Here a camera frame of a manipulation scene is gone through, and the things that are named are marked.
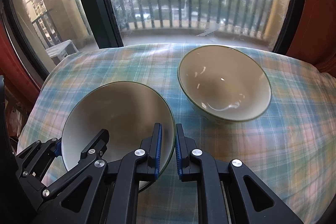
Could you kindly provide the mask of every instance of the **blue gripper pad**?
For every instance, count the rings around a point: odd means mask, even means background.
[[[181,155],[181,146],[180,146],[178,134],[176,134],[176,138],[175,138],[175,153],[176,153],[178,178],[181,180],[182,179],[182,155]]]
[[[160,124],[159,134],[157,137],[156,153],[155,153],[155,171],[154,171],[155,180],[159,178],[160,173],[161,140],[162,140],[162,125]]]

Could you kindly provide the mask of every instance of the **wall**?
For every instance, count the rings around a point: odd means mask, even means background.
[[[73,40],[77,48],[84,46],[87,29],[75,0],[43,0],[62,41]]]
[[[305,0],[287,56],[336,77],[336,0]]]

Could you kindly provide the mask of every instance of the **balcony floor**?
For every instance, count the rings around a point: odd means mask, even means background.
[[[196,44],[219,44],[227,46],[250,47],[259,50],[269,51],[269,48],[263,44],[246,42],[242,40],[224,39],[217,37],[195,37],[192,35],[145,35],[136,37],[123,37],[125,46],[148,44],[148,43],[196,43]],[[96,43],[85,45],[79,49],[80,52],[98,50]]]

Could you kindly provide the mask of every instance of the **green bowl rim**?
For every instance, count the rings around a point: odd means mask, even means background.
[[[154,88],[150,87],[149,85],[145,85],[145,84],[143,84],[143,83],[139,83],[139,82],[135,82],[135,81],[114,81],[114,82],[110,82],[110,83],[107,83],[107,84],[105,84],[105,85],[101,85],[101,86],[95,88],[94,90],[92,90],[92,91],[90,91],[88,94],[86,94],[86,95],[85,95],[85,96],[84,96],[84,97],[83,97],[83,98],[82,98],[82,99],[81,99],[81,100],[80,100],[80,101],[73,107],[73,109],[71,110],[71,112],[69,113],[69,115],[68,115],[68,117],[67,117],[67,120],[66,120],[65,123],[64,123],[64,127],[63,127],[63,130],[62,130],[62,136],[63,136],[63,133],[64,133],[65,125],[66,125],[66,123],[67,123],[67,121],[68,121],[68,119],[69,119],[71,113],[72,113],[73,110],[76,108],[76,106],[77,106],[77,105],[78,105],[78,104],[79,104],[79,103],[80,103],[86,96],[88,96],[90,93],[92,93],[92,92],[94,92],[95,90],[97,90],[97,89],[99,89],[99,88],[102,88],[102,87],[104,87],[104,86],[106,86],[106,85],[111,85],[111,84],[114,84],[114,83],[121,83],[121,82],[136,83],[136,84],[144,85],[144,86],[150,88],[151,90],[153,90],[156,94],[158,94],[158,95],[163,99],[163,101],[165,102],[165,104],[167,105],[167,107],[168,107],[168,109],[169,109],[169,111],[170,111],[170,115],[171,115],[171,117],[172,117],[172,119],[173,119],[173,134],[174,134],[174,137],[173,137],[173,146],[172,146],[172,149],[171,149],[171,151],[170,151],[170,154],[169,154],[169,157],[168,157],[168,160],[167,160],[166,164],[164,165],[164,167],[162,168],[162,170],[160,170],[160,172],[159,172],[159,176],[161,176],[161,174],[164,172],[164,170],[167,168],[168,164],[170,163],[170,160],[171,160],[171,158],[172,158],[172,156],[173,156],[173,153],[174,153],[174,149],[175,149],[175,139],[176,139],[176,123],[175,123],[174,114],[173,114],[173,112],[172,112],[172,110],[171,110],[171,108],[170,108],[168,102],[166,101],[166,99],[163,98],[163,96],[162,96],[159,92],[157,92]],[[66,169],[67,172],[68,172],[69,170],[67,169],[67,167],[66,167],[66,165],[65,165],[65,163],[64,163],[64,159],[63,159],[63,157],[62,157],[62,161],[63,161],[63,164],[64,164],[65,169]],[[144,187],[142,187],[141,189],[139,189],[139,192],[141,192],[141,191],[147,189],[147,188],[148,188],[150,185],[152,185],[153,183],[154,183],[154,182],[149,182],[149,183],[146,184]]]
[[[199,48],[203,48],[203,47],[213,47],[213,46],[216,46],[216,47],[225,47],[225,48],[229,48],[229,49],[231,49],[231,50],[237,51],[237,52],[239,52],[239,53],[241,53],[241,54],[247,56],[248,58],[250,58],[254,63],[256,63],[256,64],[259,66],[259,68],[262,70],[262,72],[264,73],[264,75],[265,75],[266,78],[267,78],[267,81],[268,81],[268,84],[269,84],[269,88],[270,88],[270,91],[271,91],[271,96],[270,96],[270,98],[269,98],[268,105],[267,105],[267,107],[265,107],[265,110],[263,110],[263,112],[261,112],[260,114],[258,114],[257,116],[255,116],[255,117],[253,117],[253,118],[245,119],[245,120],[232,120],[232,119],[227,119],[227,118],[223,118],[223,117],[217,116],[217,115],[215,115],[215,114],[213,114],[213,113],[211,113],[211,112],[209,112],[209,111],[207,111],[207,110],[201,108],[201,107],[200,107],[200,106],[199,106],[199,105],[198,105],[198,104],[197,104],[197,103],[196,103],[196,102],[189,96],[188,92],[184,89],[183,84],[182,84],[182,81],[181,81],[181,78],[180,78],[180,68],[181,68],[181,64],[182,64],[184,58],[185,58],[189,53],[191,53],[191,52],[193,52],[193,51],[195,51],[195,50],[197,50],[197,49],[199,49]],[[222,120],[222,121],[230,121],[230,122],[248,122],[248,121],[254,120],[254,119],[260,117],[261,115],[263,115],[263,114],[266,112],[266,110],[268,109],[268,107],[269,107],[269,105],[270,105],[270,103],[271,103],[271,100],[272,100],[272,86],[271,86],[271,83],[270,83],[270,81],[269,81],[269,79],[268,79],[268,76],[267,76],[267,74],[265,73],[265,71],[263,70],[263,68],[262,68],[262,67],[261,67],[261,66],[260,66],[254,59],[253,59],[253,58],[251,58],[251,57],[248,56],[247,54],[245,54],[245,53],[243,53],[243,52],[241,52],[241,51],[238,51],[238,50],[235,49],[235,48],[231,48],[231,47],[224,46],[224,45],[217,45],[217,44],[203,45],[203,46],[200,46],[200,47],[196,47],[196,48],[192,49],[191,51],[187,52],[187,53],[183,56],[183,58],[181,59],[179,65],[178,65],[178,69],[177,69],[177,79],[178,79],[178,82],[179,82],[179,84],[180,84],[180,87],[181,87],[183,93],[188,97],[188,99],[189,99],[189,100],[190,100],[196,107],[198,107],[201,111],[204,111],[204,112],[206,112],[207,114],[209,114],[209,115],[211,115],[211,116],[213,116],[213,117],[215,117],[215,118],[218,118],[218,119],[220,119],[220,120]]]

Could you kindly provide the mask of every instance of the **blue plaid fabric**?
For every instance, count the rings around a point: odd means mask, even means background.
[[[304,223],[315,223],[336,193],[336,79],[290,57],[235,47],[266,72],[272,101],[259,118],[214,124],[196,113],[177,80],[182,57],[193,44],[146,44],[79,52],[65,58],[45,81],[21,134],[18,151],[62,136],[74,106],[104,84],[128,80],[157,90],[185,135],[216,159],[241,159]],[[57,158],[43,182],[66,172]],[[195,182],[178,179],[173,155],[159,180],[139,194],[137,223],[197,223]]]

